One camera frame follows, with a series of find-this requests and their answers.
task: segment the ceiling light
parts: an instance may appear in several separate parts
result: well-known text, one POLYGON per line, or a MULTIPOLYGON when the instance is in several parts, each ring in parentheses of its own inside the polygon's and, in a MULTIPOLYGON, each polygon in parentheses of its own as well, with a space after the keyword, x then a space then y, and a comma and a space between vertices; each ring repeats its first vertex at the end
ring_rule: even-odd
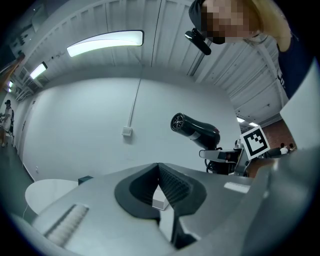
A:
POLYGON ((35 79, 37 76, 39 76, 43 71, 47 69, 47 65, 45 62, 42 62, 39 66, 36 67, 36 69, 30 74, 30 77, 32 79, 35 79))
POLYGON ((96 49, 116 46, 142 46, 144 32, 141 30, 119 31, 97 35, 67 48, 70 57, 83 54, 96 49))
POLYGON ((239 118, 239 117, 237 117, 236 119, 238 120, 239 123, 242 123, 242 122, 245 121, 245 120, 243 120, 243 119, 241 119, 241 118, 239 118))

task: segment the hair dryer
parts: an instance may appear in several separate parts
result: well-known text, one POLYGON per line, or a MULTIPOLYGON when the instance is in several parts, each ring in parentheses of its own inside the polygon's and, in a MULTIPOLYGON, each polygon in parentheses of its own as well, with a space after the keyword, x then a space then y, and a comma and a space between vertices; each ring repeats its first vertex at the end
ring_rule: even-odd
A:
POLYGON ((205 150, 216 150, 220 141, 219 130, 211 124, 196 121, 189 116, 178 113, 171 120, 171 129, 205 150))

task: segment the white table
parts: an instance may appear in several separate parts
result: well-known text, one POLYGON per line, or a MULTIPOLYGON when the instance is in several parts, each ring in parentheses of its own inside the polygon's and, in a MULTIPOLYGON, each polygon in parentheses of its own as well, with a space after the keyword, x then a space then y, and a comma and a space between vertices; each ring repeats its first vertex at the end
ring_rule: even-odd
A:
POLYGON ((77 181, 65 179, 43 179, 32 183, 25 190, 25 200, 36 213, 41 213, 46 207, 78 186, 77 181))

